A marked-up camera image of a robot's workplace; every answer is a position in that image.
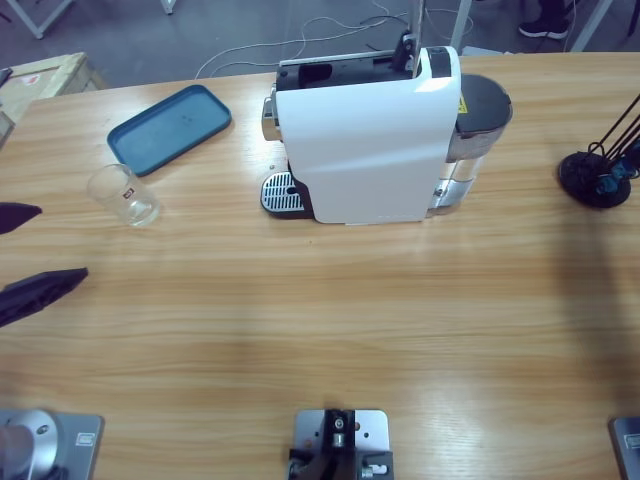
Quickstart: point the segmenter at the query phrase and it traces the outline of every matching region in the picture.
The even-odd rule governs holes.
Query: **wood grain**
[[[260,130],[272,74],[202,82],[234,121],[144,179],[164,205],[146,229],[85,184],[113,127],[192,82],[35,102],[0,199],[45,213],[0,237],[0,284],[90,276],[0,331],[0,404],[102,414],[104,479],[282,478],[295,413],[325,406],[386,410],[398,479],[618,478],[606,422],[640,413],[640,195],[589,211],[554,172],[637,94],[639,60],[464,58],[512,123],[457,212],[370,227],[262,211],[284,168]]]

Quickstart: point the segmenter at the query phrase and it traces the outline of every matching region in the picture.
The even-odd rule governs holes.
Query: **black lamp base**
[[[631,182],[622,180],[618,191],[600,195],[596,191],[598,177],[607,173],[609,161],[595,153],[577,152],[566,157],[558,166],[558,179],[562,188],[578,200],[593,208],[611,208],[624,203],[631,194]]]

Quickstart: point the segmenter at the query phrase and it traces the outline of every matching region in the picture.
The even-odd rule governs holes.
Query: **white cable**
[[[569,44],[569,38],[571,38],[571,35],[573,35],[573,29],[576,26],[576,15],[578,15],[578,12],[576,10],[576,0],[573,0],[573,22],[571,23],[571,29],[569,30],[569,33],[567,34],[567,38],[564,39],[564,47],[562,47],[562,52],[566,52],[567,51],[567,45]]]
[[[371,0],[371,3],[373,3],[376,7],[381,8],[384,12],[385,15],[389,15],[389,9],[387,9],[386,7],[380,5],[379,3],[376,2],[376,0]],[[401,17],[403,15],[406,15],[405,13],[401,13],[399,15],[393,15],[395,17]],[[311,23],[318,21],[318,20],[330,20],[332,22],[335,22],[336,24],[338,24],[339,26],[343,27],[343,28],[347,28],[349,30],[351,30],[350,32],[345,32],[345,33],[341,33],[339,35],[334,35],[331,37],[323,37],[323,38],[306,38],[305,34],[304,34],[304,29],[310,25]],[[283,41],[283,42],[274,42],[274,43],[256,43],[253,45],[244,45],[242,47],[234,47],[234,48],[229,48],[227,50],[223,50],[222,52],[214,55],[213,57],[211,57],[209,60],[207,60],[205,63],[202,64],[202,66],[198,69],[198,72],[196,73],[195,79],[197,80],[198,77],[200,76],[200,74],[202,73],[202,70],[204,70],[207,65],[209,65],[211,62],[215,61],[217,58],[219,58],[222,55],[225,55],[227,53],[231,53],[231,52],[236,52],[239,50],[245,50],[247,48],[255,48],[255,47],[277,47],[277,46],[283,46],[283,45],[290,45],[290,44],[294,44],[294,43],[302,43],[302,48],[300,48],[300,50],[293,56],[291,57],[291,60],[297,58],[298,56],[300,56],[302,54],[302,52],[304,51],[304,49],[306,48],[307,43],[309,42],[323,42],[326,40],[334,40],[337,38],[342,38],[342,37],[346,37],[347,35],[353,35],[355,33],[361,32],[363,30],[368,30],[370,28],[373,27],[377,27],[379,25],[382,25],[383,23],[386,23],[388,21],[388,19],[384,19],[381,20],[380,22],[374,23],[372,25],[357,25],[357,26],[350,26],[350,25],[345,25],[342,22],[336,20],[335,18],[331,18],[331,17],[316,17],[316,18],[312,18],[311,20],[307,20],[301,27],[300,32],[302,35],[301,39],[296,39],[296,40],[287,40],[287,41]],[[238,64],[238,62],[233,62],[230,64],[225,64],[222,65],[220,67],[218,67],[216,70],[213,71],[213,73],[210,76],[215,75],[216,72],[218,72],[219,70],[221,70],[222,68],[225,68],[229,65],[236,65]],[[243,64],[248,64],[248,65],[257,65],[257,66],[275,66],[275,65],[279,65],[278,63],[265,63],[265,64],[254,64],[252,62],[246,62]]]
[[[341,33],[339,35],[333,35],[331,37],[323,37],[323,38],[306,38],[304,36],[304,29],[311,24],[312,22],[315,22],[317,20],[331,20],[335,23],[337,23],[338,25],[340,25],[343,28],[348,28],[350,30],[352,30],[351,32],[345,32],[345,33]],[[302,43],[302,48],[300,50],[298,50],[298,52],[293,56],[290,57],[289,60],[295,60],[296,58],[298,58],[302,52],[304,51],[304,49],[307,46],[307,43],[310,42],[324,42],[326,40],[335,40],[336,38],[342,38],[342,37],[346,37],[347,35],[353,35],[355,33],[361,32],[362,30],[366,30],[368,28],[372,28],[372,27],[377,27],[379,25],[382,25],[384,22],[386,22],[386,19],[378,22],[378,23],[374,23],[373,25],[366,25],[366,26],[349,26],[349,25],[344,25],[343,23],[339,22],[338,20],[336,20],[335,18],[331,18],[331,17],[316,17],[316,18],[312,18],[311,20],[307,21],[304,23],[304,25],[302,25],[302,28],[300,30],[301,34],[302,34],[302,38],[297,39],[297,40],[289,40],[287,42],[278,42],[276,44],[272,44],[273,46],[276,45],[288,45],[291,43]],[[238,47],[238,48],[230,48],[229,50],[225,50],[224,52],[220,52],[216,57],[213,58],[213,60],[215,60],[217,57],[219,57],[220,55],[223,55],[225,53],[229,53],[229,52],[233,52],[235,50],[242,50],[244,48],[251,48],[251,47],[258,47],[258,46],[266,46],[267,44],[256,44],[256,45],[247,45],[246,47]],[[215,76],[216,73],[218,73],[219,70],[222,70],[223,68],[229,67],[231,65],[253,65],[256,67],[274,67],[274,66],[278,66],[280,65],[280,62],[275,62],[275,63],[254,63],[254,62],[231,62],[231,63],[225,63],[224,65],[220,65],[218,68],[216,68],[211,75],[209,75],[209,77],[213,77]],[[198,74],[196,75],[196,79],[198,78],[198,75],[200,75],[200,70],[198,71]]]
[[[433,20],[431,20],[431,15],[429,15],[429,12],[448,12],[448,13],[455,13],[456,15],[458,14],[458,12],[456,10],[448,10],[446,8],[425,8],[424,11],[425,11],[427,20],[429,20],[429,23],[431,24],[431,27],[433,28],[433,31],[435,32],[435,34],[446,40],[451,40],[451,37],[448,37],[447,35],[445,35],[444,33],[438,30],[438,28],[433,23]],[[467,17],[467,20],[469,20],[469,28],[466,29],[462,33],[462,35],[466,35],[469,32],[471,32],[471,30],[473,30],[473,26],[474,26],[473,18]]]

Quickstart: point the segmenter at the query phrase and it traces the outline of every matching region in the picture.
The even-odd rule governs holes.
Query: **wooden crate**
[[[13,131],[14,126],[11,119],[0,110],[0,148],[2,148],[4,142],[9,138],[9,134]]]
[[[107,88],[84,53],[48,58],[11,68],[11,77],[0,87],[0,102],[2,110],[15,124],[20,123],[34,100]]]

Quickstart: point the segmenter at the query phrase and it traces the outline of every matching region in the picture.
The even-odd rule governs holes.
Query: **drip tray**
[[[281,218],[311,218],[289,172],[274,173],[262,184],[262,207]]]

